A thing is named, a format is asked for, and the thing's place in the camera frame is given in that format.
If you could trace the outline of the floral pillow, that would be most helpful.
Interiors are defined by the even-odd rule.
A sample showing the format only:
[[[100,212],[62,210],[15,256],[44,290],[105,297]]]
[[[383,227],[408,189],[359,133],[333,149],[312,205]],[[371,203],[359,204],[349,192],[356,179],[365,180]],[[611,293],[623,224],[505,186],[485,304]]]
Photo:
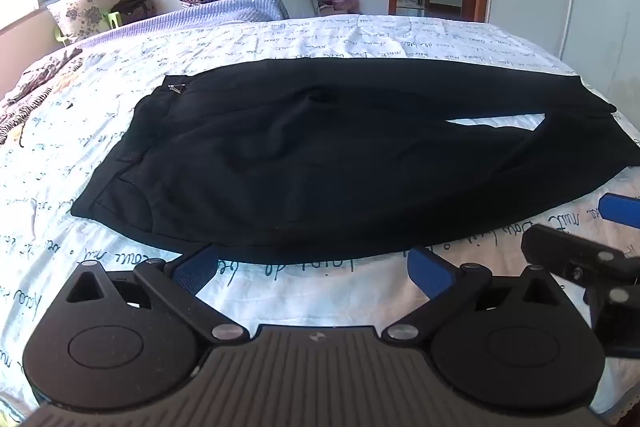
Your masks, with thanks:
[[[64,42],[74,43],[110,29],[96,0],[58,0],[48,11]]]

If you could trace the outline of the blue striped blanket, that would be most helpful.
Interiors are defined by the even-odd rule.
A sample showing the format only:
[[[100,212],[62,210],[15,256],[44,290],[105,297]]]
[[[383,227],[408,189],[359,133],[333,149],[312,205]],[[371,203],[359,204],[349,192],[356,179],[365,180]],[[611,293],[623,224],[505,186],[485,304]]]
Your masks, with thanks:
[[[157,15],[141,22],[101,32],[75,43],[81,49],[120,38],[137,37],[151,32],[201,29],[236,23],[288,20],[288,10],[282,0],[221,0]]]

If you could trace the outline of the black bag on stool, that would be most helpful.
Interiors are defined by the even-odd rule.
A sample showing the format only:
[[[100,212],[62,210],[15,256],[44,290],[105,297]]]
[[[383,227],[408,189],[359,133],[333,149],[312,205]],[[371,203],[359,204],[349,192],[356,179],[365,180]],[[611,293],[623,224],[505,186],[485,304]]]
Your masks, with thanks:
[[[140,22],[156,15],[156,7],[153,0],[119,0],[111,8],[111,12],[117,12],[124,25]]]

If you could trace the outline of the black pants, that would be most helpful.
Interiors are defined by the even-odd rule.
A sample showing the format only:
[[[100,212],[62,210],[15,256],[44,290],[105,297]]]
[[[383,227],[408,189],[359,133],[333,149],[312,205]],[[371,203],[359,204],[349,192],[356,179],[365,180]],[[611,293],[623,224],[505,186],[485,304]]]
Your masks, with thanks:
[[[302,263],[486,233],[639,162],[576,76],[296,58],[169,76],[72,213],[190,255]]]

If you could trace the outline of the patterned cloth on bed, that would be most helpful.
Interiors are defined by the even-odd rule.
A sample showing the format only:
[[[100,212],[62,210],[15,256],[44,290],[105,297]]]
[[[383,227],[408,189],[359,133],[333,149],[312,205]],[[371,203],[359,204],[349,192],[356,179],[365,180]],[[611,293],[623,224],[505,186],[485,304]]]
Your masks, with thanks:
[[[68,87],[82,64],[82,49],[72,46],[43,57],[25,69],[16,86],[1,100],[1,144],[6,144],[50,94]]]

